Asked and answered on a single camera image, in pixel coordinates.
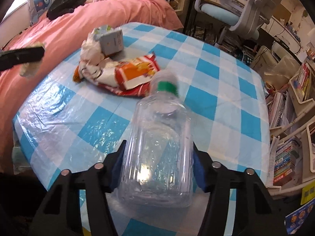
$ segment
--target pink bedsheet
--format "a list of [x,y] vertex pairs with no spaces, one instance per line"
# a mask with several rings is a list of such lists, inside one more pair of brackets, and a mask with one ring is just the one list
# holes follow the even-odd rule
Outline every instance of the pink bedsheet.
[[165,0],[102,0],[89,3],[49,21],[45,15],[33,27],[15,37],[8,49],[44,42],[46,52],[40,70],[31,79],[19,76],[19,66],[0,76],[0,172],[11,170],[12,119],[36,85],[67,56],[80,48],[93,28],[141,22],[169,30],[182,28],[175,11]]

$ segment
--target window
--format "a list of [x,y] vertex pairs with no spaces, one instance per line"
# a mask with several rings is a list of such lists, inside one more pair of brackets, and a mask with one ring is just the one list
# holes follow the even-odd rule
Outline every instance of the window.
[[23,3],[26,3],[27,0],[14,0],[11,7],[8,9],[7,13],[5,14],[4,18],[6,18],[11,12],[21,6]]

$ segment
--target small box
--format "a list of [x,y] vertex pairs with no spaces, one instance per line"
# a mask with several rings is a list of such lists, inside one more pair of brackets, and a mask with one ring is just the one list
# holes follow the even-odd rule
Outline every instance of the small box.
[[95,41],[100,42],[102,52],[105,56],[123,50],[122,29],[120,27],[112,28],[105,25],[95,28],[93,33]]

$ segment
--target bottle neck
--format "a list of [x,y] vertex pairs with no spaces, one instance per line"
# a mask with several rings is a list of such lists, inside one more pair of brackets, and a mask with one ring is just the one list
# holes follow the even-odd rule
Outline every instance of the bottle neck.
[[177,86],[175,84],[172,84],[171,82],[168,81],[160,81],[157,84],[156,91],[166,91],[169,93],[174,94],[176,97],[178,97],[178,91],[177,91]]

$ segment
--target checkered tablecloth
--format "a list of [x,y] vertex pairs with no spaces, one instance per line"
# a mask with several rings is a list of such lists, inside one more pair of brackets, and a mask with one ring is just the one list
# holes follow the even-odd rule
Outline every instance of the checkered tablecloth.
[[[179,95],[192,110],[197,147],[226,167],[251,167],[263,182],[269,162],[269,123],[260,76],[219,49],[160,27],[122,26],[125,49],[116,59],[152,51],[161,68],[179,79]],[[49,188],[60,171],[83,171],[101,162],[129,135],[138,99],[114,96],[89,82],[72,81],[80,50],[59,64],[30,94],[13,123],[21,149]],[[194,183],[193,204],[184,209],[125,207],[107,195],[119,235],[197,235],[208,194]],[[89,229],[85,192],[81,216]],[[236,192],[231,190],[225,235],[232,234]]]

